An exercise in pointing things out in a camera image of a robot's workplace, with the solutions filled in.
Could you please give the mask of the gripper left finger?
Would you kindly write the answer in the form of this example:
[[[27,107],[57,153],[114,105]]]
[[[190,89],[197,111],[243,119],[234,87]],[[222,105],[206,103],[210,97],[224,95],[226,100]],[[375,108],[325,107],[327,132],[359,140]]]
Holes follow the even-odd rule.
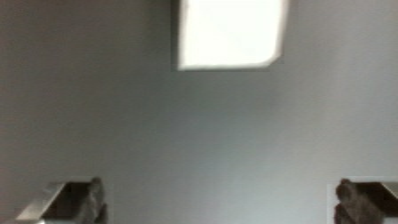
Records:
[[[105,188],[94,177],[48,184],[16,216],[16,224],[108,224],[106,219]]]

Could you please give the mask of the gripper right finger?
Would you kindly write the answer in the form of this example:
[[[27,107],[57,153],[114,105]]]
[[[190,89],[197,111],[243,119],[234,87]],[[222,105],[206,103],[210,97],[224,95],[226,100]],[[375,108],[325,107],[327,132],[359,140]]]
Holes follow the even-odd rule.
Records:
[[[398,182],[353,182],[336,187],[334,224],[398,224]]]

